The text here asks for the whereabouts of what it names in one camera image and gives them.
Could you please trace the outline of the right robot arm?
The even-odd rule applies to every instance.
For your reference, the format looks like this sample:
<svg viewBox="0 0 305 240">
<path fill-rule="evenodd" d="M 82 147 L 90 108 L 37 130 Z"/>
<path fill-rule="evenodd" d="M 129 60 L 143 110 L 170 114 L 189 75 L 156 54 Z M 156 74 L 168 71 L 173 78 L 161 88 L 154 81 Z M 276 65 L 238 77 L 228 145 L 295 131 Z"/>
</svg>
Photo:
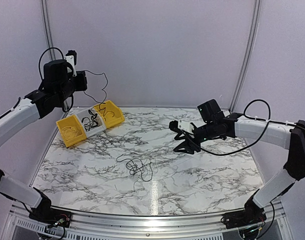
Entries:
<svg viewBox="0 0 305 240">
<path fill-rule="evenodd" d="M 264 142 L 288 151 L 281 170 L 262 188 L 257 190 L 245 203 L 240 220 L 251 224 L 263 208 L 275 198 L 285 194 L 296 182 L 305 178 L 305 121 L 282 122 L 245 112 L 232 112 L 228 115 L 211 99 L 197 107 L 204 125 L 197 127 L 192 122 L 173 120 L 169 129 L 176 133 L 175 140 L 181 143 L 174 152 L 193 155 L 205 152 L 201 144 L 206 141 L 227 138 L 253 139 L 254 144 Z"/>
</svg>

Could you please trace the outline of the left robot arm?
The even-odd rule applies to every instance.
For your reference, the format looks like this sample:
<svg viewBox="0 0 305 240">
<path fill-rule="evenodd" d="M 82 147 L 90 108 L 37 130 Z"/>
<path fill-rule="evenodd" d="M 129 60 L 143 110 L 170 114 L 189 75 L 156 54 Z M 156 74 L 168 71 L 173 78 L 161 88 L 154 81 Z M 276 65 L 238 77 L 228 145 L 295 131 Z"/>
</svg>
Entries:
<svg viewBox="0 0 305 240">
<path fill-rule="evenodd" d="M 38 89 L 19 99 L 14 107 L 0 116 L 0 147 L 28 125 L 46 117 L 55 108 L 69 111 L 67 99 L 73 99 L 74 92 L 87 89 L 83 71 L 76 71 L 74 55 L 64 56 L 46 63 Z M 40 190 L 11 178 L 0 169 L 0 193 L 31 208 L 31 215 L 46 223 L 56 218 L 51 200 Z"/>
</svg>

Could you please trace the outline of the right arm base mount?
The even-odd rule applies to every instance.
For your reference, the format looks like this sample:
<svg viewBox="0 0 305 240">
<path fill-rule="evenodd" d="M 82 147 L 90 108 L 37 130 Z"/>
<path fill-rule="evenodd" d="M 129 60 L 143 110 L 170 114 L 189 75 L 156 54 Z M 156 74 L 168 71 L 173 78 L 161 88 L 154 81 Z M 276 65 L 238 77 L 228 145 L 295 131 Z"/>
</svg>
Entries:
<svg viewBox="0 0 305 240">
<path fill-rule="evenodd" d="M 245 207 L 243 210 L 224 213 L 220 222 L 224 224 L 227 229 L 233 229 L 263 223 L 266 219 L 267 217 L 263 208 L 250 206 Z"/>
</svg>

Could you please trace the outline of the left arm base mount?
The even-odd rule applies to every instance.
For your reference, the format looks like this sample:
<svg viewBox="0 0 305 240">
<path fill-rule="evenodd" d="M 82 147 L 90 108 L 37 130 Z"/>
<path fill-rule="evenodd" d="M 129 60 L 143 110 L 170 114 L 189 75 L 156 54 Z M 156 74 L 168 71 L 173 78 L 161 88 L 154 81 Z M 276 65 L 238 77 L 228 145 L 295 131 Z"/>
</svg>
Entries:
<svg viewBox="0 0 305 240">
<path fill-rule="evenodd" d="M 48 224 L 51 227 L 68 228 L 71 223 L 72 212 L 52 207 L 40 212 L 32 208 L 29 213 L 29 218 Z"/>
</svg>

